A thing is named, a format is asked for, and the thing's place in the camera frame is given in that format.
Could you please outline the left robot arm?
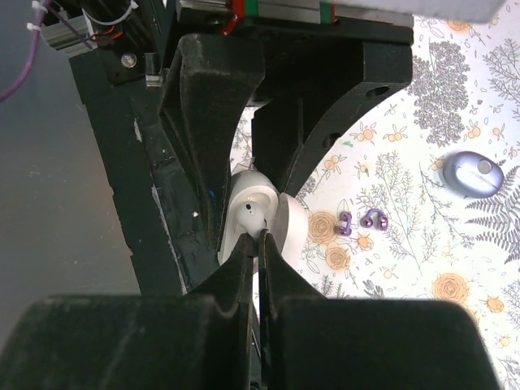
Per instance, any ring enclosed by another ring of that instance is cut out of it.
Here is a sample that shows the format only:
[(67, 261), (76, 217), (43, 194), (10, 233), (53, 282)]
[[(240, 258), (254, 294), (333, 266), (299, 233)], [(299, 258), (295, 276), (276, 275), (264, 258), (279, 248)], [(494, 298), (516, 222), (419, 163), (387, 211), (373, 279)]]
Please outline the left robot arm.
[(112, 85), (162, 90), (158, 115), (211, 246), (229, 208), (229, 154), (252, 106), (256, 167), (297, 194), (350, 126), (412, 80), (413, 18), (388, 2), (37, 1), (102, 61)]

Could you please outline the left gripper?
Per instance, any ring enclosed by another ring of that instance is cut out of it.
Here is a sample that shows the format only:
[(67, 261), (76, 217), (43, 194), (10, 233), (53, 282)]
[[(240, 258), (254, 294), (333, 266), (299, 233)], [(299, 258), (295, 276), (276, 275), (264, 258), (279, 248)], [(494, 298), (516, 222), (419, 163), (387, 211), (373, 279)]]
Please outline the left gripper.
[(337, 1), (163, 1), (162, 6), (167, 45), (177, 47), (158, 114), (212, 249), (223, 237), (236, 127), (265, 77), (263, 42), (355, 40), (291, 66), (284, 77), (297, 84), (254, 113), (254, 165), (291, 196), (345, 132), (412, 79), (410, 14)]

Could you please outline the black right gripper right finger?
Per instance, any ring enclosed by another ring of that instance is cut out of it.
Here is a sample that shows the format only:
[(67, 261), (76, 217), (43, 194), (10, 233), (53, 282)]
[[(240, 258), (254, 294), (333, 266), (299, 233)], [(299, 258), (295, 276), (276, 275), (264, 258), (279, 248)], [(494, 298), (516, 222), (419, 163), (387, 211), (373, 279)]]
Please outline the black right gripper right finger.
[(473, 319), (437, 300), (329, 299), (258, 240), (269, 389), (497, 389)]

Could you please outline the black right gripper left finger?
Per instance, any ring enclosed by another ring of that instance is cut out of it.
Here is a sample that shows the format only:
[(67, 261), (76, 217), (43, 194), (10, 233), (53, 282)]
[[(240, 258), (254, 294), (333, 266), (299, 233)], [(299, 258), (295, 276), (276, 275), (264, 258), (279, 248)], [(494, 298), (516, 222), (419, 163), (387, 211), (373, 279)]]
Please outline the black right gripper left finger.
[(54, 296), (22, 315), (4, 389), (247, 389), (254, 241), (182, 297)]

